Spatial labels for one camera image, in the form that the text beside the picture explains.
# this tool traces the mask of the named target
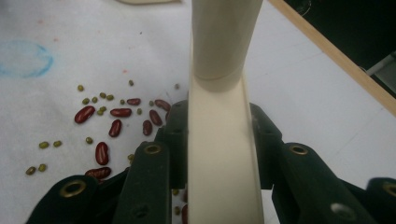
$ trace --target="blue marker stain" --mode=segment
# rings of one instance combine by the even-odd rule
[[[52,56],[40,45],[21,40],[0,43],[0,76],[40,77],[52,64]]]

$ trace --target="green bean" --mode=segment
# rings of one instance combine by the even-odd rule
[[[35,167],[34,167],[34,166],[29,167],[29,169],[27,169],[25,173],[26,173],[27,175],[32,175],[32,174],[34,174],[34,173],[35,173]]]
[[[134,159],[134,154],[130,154],[130,155],[128,156],[128,160],[132,161],[133,159]]]
[[[112,100],[114,100],[114,96],[113,96],[113,95],[108,95],[108,96],[106,97],[106,99],[107,99],[108,101],[112,101]]]
[[[38,166],[38,171],[39,172],[44,172],[44,171],[46,171],[47,170],[47,165],[46,164],[40,164],[39,166]]]
[[[90,103],[90,99],[85,98],[85,99],[82,100],[82,103],[83,103],[84,105],[87,105],[87,104]]]
[[[54,147],[59,147],[59,146],[61,146],[61,145],[62,145],[62,142],[61,142],[61,141],[56,141],[56,142],[53,143],[53,146],[54,146]]]
[[[175,196],[178,195],[178,189],[172,189],[172,194]]]
[[[50,146],[49,142],[42,142],[42,143],[38,144],[38,147],[41,149],[47,148],[49,146]]]
[[[78,89],[79,91],[84,91],[84,87],[83,87],[82,85],[78,85],[78,86],[77,86],[77,89]]]
[[[180,215],[180,207],[179,206],[176,206],[175,207],[175,215]]]
[[[93,143],[93,139],[91,137],[87,137],[85,139],[85,142],[87,142],[88,144],[92,144]]]

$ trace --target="white table surface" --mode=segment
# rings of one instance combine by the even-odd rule
[[[128,166],[127,155],[154,137],[141,133],[149,100],[187,99],[190,31],[191,1],[0,2],[0,223],[25,222],[56,182],[99,167],[86,136],[108,143],[113,174]],[[396,178],[396,118],[266,1],[246,73],[250,101],[285,142],[312,147],[336,175],[361,188],[375,176]],[[78,92],[78,84],[86,90]],[[97,107],[143,100],[144,114],[124,119],[116,139],[107,135],[108,110],[82,125],[73,121],[81,100],[101,91],[116,100],[100,99]],[[37,146],[56,140],[64,144]],[[45,173],[24,173],[40,163],[48,165]],[[265,221],[278,223],[270,195],[262,195]]]

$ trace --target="bean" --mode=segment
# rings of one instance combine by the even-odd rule
[[[56,141],[56,142],[53,143],[53,146],[54,146],[54,147],[59,147],[59,146],[61,146],[61,145],[62,145],[62,142],[61,142],[61,141]]]
[[[87,137],[87,138],[85,138],[85,142],[87,142],[88,144],[92,144],[93,139],[91,137]]]
[[[140,105],[140,98],[133,98],[126,101],[128,105]]]
[[[163,121],[161,120],[160,115],[158,115],[157,111],[155,110],[150,110],[149,111],[149,118],[151,119],[152,123],[161,126],[163,125]]]
[[[131,154],[128,156],[129,164],[132,164],[134,162],[134,154]]]
[[[41,142],[40,144],[38,144],[38,147],[41,149],[47,148],[50,146],[49,142]]]
[[[189,219],[188,213],[189,213],[189,206],[186,204],[181,209],[181,223],[182,224],[188,224],[188,219]]]
[[[99,168],[99,169],[91,169],[91,170],[85,172],[85,175],[93,176],[93,177],[95,177],[98,180],[104,179],[104,178],[110,176],[110,174],[111,174],[110,167],[102,167],[102,168]]]
[[[172,189],[172,194],[175,196],[178,195],[178,189]]]
[[[111,124],[110,131],[108,131],[108,135],[111,137],[117,137],[119,136],[121,132],[121,127],[122,127],[122,122],[119,119],[116,119],[113,121]]]
[[[47,170],[47,165],[46,164],[40,164],[39,166],[38,166],[38,169],[37,169],[39,172],[44,172],[44,171],[46,171]]]
[[[27,175],[32,175],[32,174],[34,174],[34,173],[35,173],[35,167],[34,167],[34,166],[29,167],[29,169],[27,169],[25,173],[26,173]]]
[[[85,122],[92,114],[95,112],[95,107],[91,105],[87,105],[82,108],[80,111],[77,112],[75,116],[76,123],[83,123]]]
[[[78,89],[79,91],[84,91],[84,87],[83,87],[82,85],[78,85],[78,86],[77,86],[77,89]]]
[[[110,111],[110,114],[114,117],[127,118],[132,115],[132,109],[130,108],[112,109]]]
[[[148,119],[146,119],[143,122],[143,134],[145,136],[149,136],[149,135],[151,135],[151,133],[152,133],[152,124]]]
[[[90,103],[90,99],[85,98],[85,99],[82,100],[82,103],[83,103],[84,105],[87,105],[87,104]]]
[[[114,95],[108,95],[108,96],[106,97],[106,99],[107,99],[108,101],[112,101],[112,100],[114,100]]]
[[[180,207],[179,206],[175,207],[175,215],[177,215],[177,216],[180,215]]]
[[[100,165],[108,164],[108,146],[106,143],[100,142],[96,146],[95,158]]]
[[[134,159],[134,154],[128,155],[128,160],[129,160],[129,161],[132,161],[133,159]]]
[[[158,106],[159,108],[162,108],[162,109],[164,109],[166,111],[171,110],[171,106],[164,100],[155,100],[154,104],[156,106]]]

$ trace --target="wooden frame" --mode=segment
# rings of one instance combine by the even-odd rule
[[[382,106],[396,117],[396,99],[367,76],[341,50],[292,9],[284,0],[268,0],[301,32],[325,52],[336,64],[367,90]]]

